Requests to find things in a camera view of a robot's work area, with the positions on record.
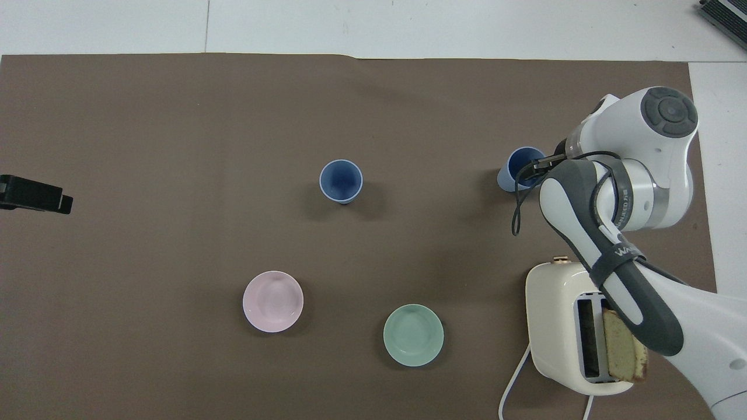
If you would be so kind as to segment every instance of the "black device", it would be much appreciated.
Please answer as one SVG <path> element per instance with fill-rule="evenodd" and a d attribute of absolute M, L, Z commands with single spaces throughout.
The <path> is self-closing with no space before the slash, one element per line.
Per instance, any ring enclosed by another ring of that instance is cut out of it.
<path fill-rule="evenodd" d="M 0 175 L 0 209 L 30 209 L 70 214 L 72 197 L 62 188 L 15 175 Z"/>
<path fill-rule="evenodd" d="M 701 16 L 747 49 L 747 0 L 701 0 L 700 4 Z"/>

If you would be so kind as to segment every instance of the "black clamp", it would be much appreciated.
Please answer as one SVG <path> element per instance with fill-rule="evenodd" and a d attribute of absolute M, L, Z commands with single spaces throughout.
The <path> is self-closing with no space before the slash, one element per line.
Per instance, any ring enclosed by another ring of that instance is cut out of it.
<path fill-rule="evenodd" d="M 524 175 L 522 173 L 519 181 L 539 178 L 540 176 L 543 176 L 553 170 L 560 162 L 564 160 L 566 160 L 565 154 L 547 156 L 541 159 L 532 159 L 532 166 L 529 170 L 527 170 L 528 174 Z"/>
<path fill-rule="evenodd" d="M 0 209 L 17 208 L 70 214 L 72 197 L 62 188 L 14 175 L 0 175 Z"/>

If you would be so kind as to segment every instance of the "logo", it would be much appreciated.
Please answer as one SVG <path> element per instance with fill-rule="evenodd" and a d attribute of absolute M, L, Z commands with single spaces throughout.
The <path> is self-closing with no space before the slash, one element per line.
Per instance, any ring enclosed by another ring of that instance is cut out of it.
<path fill-rule="evenodd" d="M 622 202 L 621 202 L 621 208 L 620 208 L 620 215 L 616 217 L 617 222 L 615 223 L 616 227 L 622 226 L 623 223 L 627 224 L 627 219 L 630 217 L 628 214 L 628 211 L 630 210 L 630 194 L 628 193 L 627 189 L 622 190 Z"/>
<path fill-rule="evenodd" d="M 627 253 L 632 253 L 632 252 L 633 252 L 633 250 L 632 250 L 632 249 L 630 249 L 630 248 L 628 248 L 628 247 L 622 247 L 622 248 L 618 248 L 618 249 L 617 249 L 617 250 L 615 251 L 615 254 L 617 254 L 617 256 L 623 256 L 623 255 L 625 255 L 625 254 L 627 254 Z"/>

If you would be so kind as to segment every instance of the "cup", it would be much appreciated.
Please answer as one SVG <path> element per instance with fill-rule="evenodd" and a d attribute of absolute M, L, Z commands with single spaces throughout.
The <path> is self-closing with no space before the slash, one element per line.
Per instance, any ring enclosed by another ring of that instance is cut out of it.
<path fill-rule="evenodd" d="M 498 171 L 498 185 L 505 191 L 510 193 L 514 192 L 514 183 L 518 171 L 533 159 L 541 159 L 544 157 L 545 154 L 542 153 L 540 149 L 530 146 L 519 147 L 514 150 L 506 160 L 506 164 Z M 537 179 L 520 179 L 518 182 L 518 190 L 526 190 L 534 185 L 535 182 L 537 182 Z"/>
<path fill-rule="evenodd" d="M 363 188 L 363 172 L 347 159 L 337 159 L 324 165 L 319 174 L 319 188 L 335 203 L 352 202 Z"/>

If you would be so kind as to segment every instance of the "black cable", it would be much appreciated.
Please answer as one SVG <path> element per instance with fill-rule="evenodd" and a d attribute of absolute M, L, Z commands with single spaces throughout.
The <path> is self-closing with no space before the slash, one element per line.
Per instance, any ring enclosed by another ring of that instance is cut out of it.
<path fill-rule="evenodd" d="M 589 207 L 591 213 L 594 215 L 594 219 L 598 225 L 603 225 L 604 223 L 599 218 L 599 213 L 597 212 L 596 206 L 597 206 L 597 195 L 599 194 L 599 189 L 602 188 L 602 184 L 604 184 L 605 181 L 608 179 L 612 179 L 612 183 L 615 183 L 615 177 L 612 175 L 612 171 L 609 169 L 607 165 L 604 165 L 604 167 L 607 168 L 607 172 L 602 175 L 602 177 L 597 181 L 597 185 L 594 186 L 594 190 L 592 190 L 592 199 L 589 201 Z"/>
<path fill-rule="evenodd" d="M 583 153 L 571 159 L 573 160 L 583 159 L 583 158 L 587 158 L 589 156 L 595 156 L 595 155 L 607 155 L 607 156 L 612 156 L 615 159 L 622 160 L 620 155 L 618 155 L 617 153 L 608 152 L 606 150 L 600 150 L 598 152 Z M 521 230 L 521 204 L 524 203 L 524 200 L 527 199 L 529 194 L 532 192 L 532 190 L 534 190 L 534 188 L 537 185 L 540 185 L 544 182 L 544 180 L 548 177 L 548 175 L 550 175 L 550 172 L 551 172 L 551 171 L 548 171 L 547 173 L 545 173 L 540 179 L 537 180 L 537 182 L 532 184 L 532 186 L 529 187 L 529 189 L 524 194 L 521 194 L 521 192 L 518 190 L 518 180 L 521 179 L 521 176 L 524 174 L 524 172 L 531 169 L 537 163 L 537 160 L 538 159 L 533 159 L 528 164 L 525 164 L 518 171 L 518 173 L 516 173 L 516 177 L 514 178 L 514 193 L 516 194 L 516 208 L 514 209 L 514 214 L 513 214 L 513 217 L 511 218 L 511 234 L 514 236 L 518 236 L 519 231 Z M 600 182 L 604 181 L 609 176 L 612 176 L 610 172 L 608 172 L 607 175 Z"/>
<path fill-rule="evenodd" d="M 670 279 L 673 282 L 680 283 L 681 285 L 688 285 L 684 281 L 678 279 L 673 274 L 670 274 L 667 271 L 663 270 L 662 268 L 659 268 L 656 265 L 651 264 L 650 262 L 646 261 L 646 259 L 644 259 L 644 258 L 638 257 L 638 258 L 636 258 L 636 262 L 639 263 L 639 264 L 641 264 L 642 266 L 646 267 L 647 269 L 649 269 L 649 270 L 651 270 L 651 271 L 653 271 L 653 272 L 655 272 L 657 274 L 660 274 L 660 275 L 664 276 L 667 279 Z"/>

